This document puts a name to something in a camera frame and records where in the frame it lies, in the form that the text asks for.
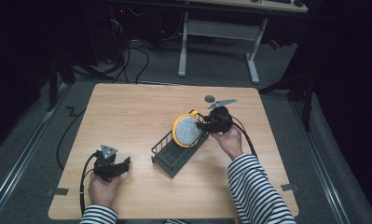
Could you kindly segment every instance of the person's right hand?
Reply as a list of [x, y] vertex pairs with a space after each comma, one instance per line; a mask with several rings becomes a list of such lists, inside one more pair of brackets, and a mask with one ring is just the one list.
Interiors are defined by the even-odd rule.
[[111, 207], [113, 200], [117, 194], [117, 187], [119, 185], [118, 175], [110, 180], [110, 182], [103, 181], [100, 176], [90, 174], [90, 200], [92, 204], [98, 204], [105, 207]]
[[243, 154], [241, 150], [241, 131], [235, 125], [227, 133], [211, 133], [211, 137], [217, 140], [220, 147], [234, 161], [237, 157]]

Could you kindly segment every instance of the gray carpet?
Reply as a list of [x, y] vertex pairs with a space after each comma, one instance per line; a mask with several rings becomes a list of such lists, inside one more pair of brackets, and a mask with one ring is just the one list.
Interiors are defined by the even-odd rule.
[[[244, 49], [247, 43], [237, 47]], [[145, 44], [140, 49], [147, 52], [149, 64], [140, 75], [139, 81], [173, 83], [182, 85], [204, 86], [240, 86], [262, 89], [280, 80], [296, 46], [278, 50], [262, 45], [255, 58], [257, 72], [261, 82], [258, 86], [251, 84], [247, 64], [243, 54], [232, 51], [218, 51], [223, 46], [209, 46], [198, 50], [203, 44], [190, 46], [186, 77], [178, 77], [177, 66], [179, 46], [154, 47]], [[136, 79], [147, 62], [147, 57], [138, 50], [131, 50], [130, 63], [127, 67], [129, 81]], [[122, 74], [118, 83], [125, 82]], [[77, 220], [51, 220], [48, 209], [52, 198], [46, 195], [49, 188], [55, 188], [60, 180], [62, 170], [56, 162], [56, 150], [62, 135], [75, 119], [70, 117], [71, 106], [77, 114], [82, 111], [90, 98], [93, 86], [100, 82], [94, 77], [78, 76], [77, 82], [70, 88], [57, 111], [52, 117], [46, 131], [38, 143], [37, 150], [8, 198], [0, 214], [0, 223], [78, 223]], [[295, 192], [299, 207], [298, 223], [337, 223], [328, 203], [322, 185], [312, 165], [308, 143], [303, 129], [296, 122], [291, 103], [281, 91], [275, 95], [263, 95], [262, 101], [267, 111], [269, 123], [282, 155], [282, 160], [290, 182], [297, 184]], [[0, 186], [5, 181], [11, 167], [20, 156], [38, 122], [44, 117], [48, 106], [48, 87], [42, 89], [43, 96], [20, 119], [6, 142], [0, 148]], [[70, 148], [82, 118], [79, 118], [63, 138], [60, 147], [60, 161], [66, 163]], [[364, 199], [358, 184], [352, 176], [347, 163], [338, 150], [328, 126], [325, 123], [318, 101], [313, 99], [311, 113], [311, 134], [322, 153], [324, 164], [331, 175], [339, 195], [347, 209], [351, 223], [372, 223], [372, 210]], [[127, 220], [127, 223], [157, 223], [157, 220]], [[228, 223], [228, 220], [192, 220], [194, 223]]]

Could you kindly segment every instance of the desk leg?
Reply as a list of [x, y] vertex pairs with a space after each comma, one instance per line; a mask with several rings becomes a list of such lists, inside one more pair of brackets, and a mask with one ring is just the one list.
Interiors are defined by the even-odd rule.
[[246, 54], [247, 64], [249, 65], [250, 76], [252, 77], [252, 82], [254, 84], [259, 83], [259, 78], [257, 71], [255, 70], [255, 54], [257, 53], [258, 46], [261, 42], [262, 35], [264, 34], [265, 27], [267, 26], [267, 19], [262, 20], [261, 25], [258, 29], [257, 37], [255, 39], [255, 44], [253, 45], [252, 52]]
[[185, 22], [183, 27], [183, 46], [180, 53], [179, 62], [179, 77], [184, 77], [186, 75], [186, 38], [188, 33], [188, 12], [185, 12]]

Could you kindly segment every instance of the black and white striped shirt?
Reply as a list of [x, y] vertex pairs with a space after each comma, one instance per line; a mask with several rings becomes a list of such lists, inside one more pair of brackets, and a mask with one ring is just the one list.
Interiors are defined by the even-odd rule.
[[[254, 155], [243, 154], [228, 166], [228, 183], [242, 224], [296, 223]], [[113, 209], [90, 205], [80, 224], [115, 224], [116, 220], [117, 212]]]

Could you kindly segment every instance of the black cable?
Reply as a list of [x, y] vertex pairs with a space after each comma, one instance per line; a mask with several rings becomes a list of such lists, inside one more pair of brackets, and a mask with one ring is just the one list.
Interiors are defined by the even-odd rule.
[[84, 179], [86, 178], [86, 171], [87, 171], [87, 167], [88, 167], [88, 164], [90, 163], [90, 160], [92, 160], [92, 158], [94, 157], [98, 157], [98, 153], [95, 152], [93, 153], [92, 155], [90, 155], [90, 157], [87, 159], [86, 161], [86, 164], [84, 165], [84, 169], [83, 169], [83, 173], [81, 175], [81, 182], [80, 182], [80, 208], [81, 208], [81, 216], [83, 216], [84, 214], [84, 211], [86, 210], [86, 204], [85, 204], [85, 199], [84, 199]]
[[119, 78], [119, 76], [121, 75], [121, 73], [125, 70], [125, 68], [128, 66], [128, 63], [130, 62], [130, 54], [128, 53], [128, 59], [127, 59], [127, 63], [123, 64], [122, 65], [122, 69], [121, 71], [118, 72], [118, 74], [116, 75], [116, 77], [113, 79], [112, 83], [115, 83], [117, 81], [117, 79]]
[[[104, 75], [107, 75], [109, 73], [112, 73], [112, 72], [118, 70], [118, 68], [120, 68], [121, 65], [124, 63], [124, 61], [122, 59], [123, 59], [123, 57], [119, 57], [118, 61], [116, 62], [116, 64], [113, 67], [111, 67], [111, 68], [109, 68], [109, 69], [107, 69], [105, 71], [102, 71], [100, 73], [102, 73]], [[81, 76], [90, 76], [91, 75], [91, 73], [84, 73], [83, 71], [77, 69], [76, 67], [73, 67], [73, 71], [75, 71], [75, 73], [77, 73], [77, 74], [79, 74]]]
[[62, 170], [64, 169], [64, 168], [63, 168], [63, 165], [61, 164], [61, 161], [60, 161], [60, 148], [61, 148], [62, 141], [63, 141], [64, 137], [67, 135], [67, 132], [69, 132], [69, 130], [70, 130], [70, 128], [72, 127], [72, 125], [76, 122], [76, 120], [77, 120], [78, 118], [80, 118], [80, 116], [81, 116], [82, 114], [84, 114], [85, 111], [86, 111], [86, 109], [83, 109], [83, 110], [82, 110], [78, 115], [73, 116], [73, 117], [75, 117], [75, 118], [74, 118], [73, 121], [69, 124], [69, 126], [68, 126], [67, 129], [66, 129], [66, 131], [63, 133], [63, 135], [62, 135], [62, 137], [61, 137], [61, 140], [60, 140], [60, 142], [59, 142], [58, 145], [57, 145], [57, 152], [56, 152], [57, 163], [58, 163], [58, 165], [60, 166], [60, 168], [61, 168]]
[[179, 38], [179, 37], [181, 37], [181, 35], [175, 36], [175, 37], [173, 37], [171, 39], [167, 39], [167, 40], [160, 40], [159, 43], [161, 43], [163, 45], [166, 45], [166, 46], [169, 46], [169, 47], [177, 47], [177, 46], [182, 45], [183, 42], [182, 41], [176, 41], [177, 42], [176, 44], [168, 44], [166, 42], [174, 41], [176, 38]]
[[182, 17], [180, 18], [180, 21], [179, 21], [179, 25], [177, 26], [177, 29], [176, 31], [174, 32], [173, 35], [167, 37], [167, 38], [164, 38], [164, 39], [161, 39], [159, 42], [164, 44], [164, 45], [167, 45], [164, 41], [167, 41], [167, 40], [172, 40], [172, 39], [175, 39], [175, 38], [178, 38], [179, 36], [182, 36], [182, 35], [179, 35], [179, 31], [180, 31], [180, 28], [182, 26], [182, 23], [183, 23], [183, 18], [185, 16], [185, 13], [182, 13]]
[[79, 61], [76, 58], [71, 57], [70, 55], [63, 55], [63, 59], [69, 64], [76, 64], [77, 66], [81, 67], [83, 70], [91, 73], [92, 75], [94, 75], [98, 78], [111, 79], [111, 77], [108, 77], [107, 75], [102, 74], [100, 71], [96, 70], [95, 68], [93, 68], [93, 67], [91, 67], [87, 64], [82, 63], [81, 61]]
[[[128, 61], [127, 61], [127, 65], [130, 61], [130, 58], [131, 58], [131, 50], [130, 50], [130, 46], [128, 46]], [[127, 66], [124, 66], [124, 77], [125, 77], [125, 81], [127, 82], [127, 84], [130, 84], [130, 81], [128, 80], [128, 76], [127, 76]]]
[[186, 45], [186, 46], [187, 46], [189, 49], [202, 50], [202, 49], [206, 49], [206, 48], [208, 48], [208, 47], [211, 45], [210, 38], [207, 39], [207, 40], [205, 40], [205, 39], [202, 38], [202, 37], [195, 37], [194, 39], [196, 39], [196, 40], [203, 40], [203, 41], [200, 41], [200, 42], [207, 42], [207, 43], [206, 43], [205, 46], [203, 46], [203, 47], [201, 47], [201, 48], [192, 48], [192, 47], [190, 47], [190, 44], [191, 44], [191, 43], [188, 43], [188, 41], [187, 41], [187, 45]]
[[255, 152], [255, 148], [253, 147], [252, 141], [250, 140], [250, 137], [247, 134], [246, 130], [244, 129], [243, 125], [241, 124], [241, 126], [243, 127], [242, 128], [239, 124], [235, 123], [234, 121], [232, 121], [230, 119], [227, 119], [226, 117], [223, 117], [223, 116], [218, 115], [218, 114], [214, 114], [214, 115], [217, 116], [220, 119], [223, 119], [223, 120], [235, 125], [243, 133], [244, 137], [246, 138], [246, 141], [249, 144], [249, 147], [250, 147], [250, 150], [252, 151], [252, 154], [255, 155], [255, 157], [258, 159], [257, 153]]
[[140, 52], [142, 52], [146, 57], [147, 57], [147, 62], [145, 63], [145, 67], [143, 67], [143, 69], [139, 72], [139, 74], [136, 76], [136, 79], [135, 79], [135, 84], [137, 84], [137, 81], [139, 79], [139, 76], [143, 73], [143, 71], [147, 68], [149, 62], [150, 62], [150, 57], [148, 56], [148, 54], [141, 50], [141, 49], [134, 49], [134, 50], [139, 50]]
[[233, 42], [231, 42], [231, 43], [225, 43], [223, 41], [217, 41], [216, 39], [217, 38], [211, 38], [210, 41], [214, 44], [225, 45], [225, 46], [233, 46], [233, 45], [237, 45], [237, 44], [241, 44], [241, 43], [245, 42], [245, 40], [236, 39], [236, 40], [233, 40]]
[[84, 178], [91, 172], [91, 171], [93, 171], [93, 169], [90, 169], [90, 170], [88, 170], [87, 172], [86, 172], [86, 174], [84, 175]]

